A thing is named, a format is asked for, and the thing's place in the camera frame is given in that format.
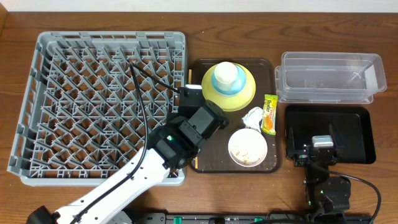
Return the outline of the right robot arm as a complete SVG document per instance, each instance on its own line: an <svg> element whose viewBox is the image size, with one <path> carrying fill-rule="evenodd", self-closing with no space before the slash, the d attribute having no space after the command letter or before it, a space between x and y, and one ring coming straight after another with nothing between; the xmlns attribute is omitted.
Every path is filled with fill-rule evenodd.
<svg viewBox="0 0 398 224"><path fill-rule="evenodd" d="M343 215L350 208L351 182L346 177L331 175L330 166L338 162L342 148L338 146L333 127L327 135L312 136L310 144L299 146L294 129L287 132L286 156L295 167L305 169L305 198L312 207L307 220L320 221L324 215Z"/></svg>

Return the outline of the white plastic cup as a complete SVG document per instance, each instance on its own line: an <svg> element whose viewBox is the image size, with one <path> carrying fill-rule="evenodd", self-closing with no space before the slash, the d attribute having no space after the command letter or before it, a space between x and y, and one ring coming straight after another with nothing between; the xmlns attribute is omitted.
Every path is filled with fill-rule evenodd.
<svg viewBox="0 0 398 224"><path fill-rule="evenodd" d="M216 84L219 89L227 91L232 88L238 77L238 69L231 62L221 62L214 70Z"/></svg>

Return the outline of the light blue bowl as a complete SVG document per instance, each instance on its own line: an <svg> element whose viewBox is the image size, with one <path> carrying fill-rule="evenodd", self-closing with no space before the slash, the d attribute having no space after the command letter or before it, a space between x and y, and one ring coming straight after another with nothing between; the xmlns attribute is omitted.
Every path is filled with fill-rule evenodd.
<svg viewBox="0 0 398 224"><path fill-rule="evenodd" d="M237 78L233 82L232 86L228 90L222 90L216 81L215 71L211 74L211 83L213 88L222 95L233 96L238 94L246 85L246 73L245 71L239 66L235 64L235 67L238 71Z"/></svg>

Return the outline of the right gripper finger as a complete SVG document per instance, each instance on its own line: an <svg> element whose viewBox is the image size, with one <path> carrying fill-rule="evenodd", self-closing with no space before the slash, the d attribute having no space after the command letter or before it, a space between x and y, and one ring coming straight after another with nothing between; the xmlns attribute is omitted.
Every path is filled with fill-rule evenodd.
<svg viewBox="0 0 398 224"><path fill-rule="evenodd" d="M295 146L294 146L294 131L293 128L290 127L289 131L287 132L287 143L286 143L286 150L294 150Z"/></svg>
<svg viewBox="0 0 398 224"><path fill-rule="evenodd" d="M335 133L335 130L334 130L334 127L333 127L332 124L329 124L328 130L329 130L329 134L330 134L330 136L331 136L331 139L332 139L332 141L333 141L334 148L338 148L338 140L337 140L337 138L336 138L337 135L336 135L336 133Z"/></svg>

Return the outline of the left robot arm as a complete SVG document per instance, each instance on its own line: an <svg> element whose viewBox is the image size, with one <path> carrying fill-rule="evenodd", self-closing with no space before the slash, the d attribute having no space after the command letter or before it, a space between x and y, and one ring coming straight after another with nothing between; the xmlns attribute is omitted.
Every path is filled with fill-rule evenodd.
<svg viewBox="0 0 398 224"><path fill-rule="evenodd" d="M39 207L28 216L27 224L107 223L172 170L187 166L229 120L217 104L204 98L200 85L180 87L179 92L178 115L151 131L127 164L82 198L53 213Z"/></svg>

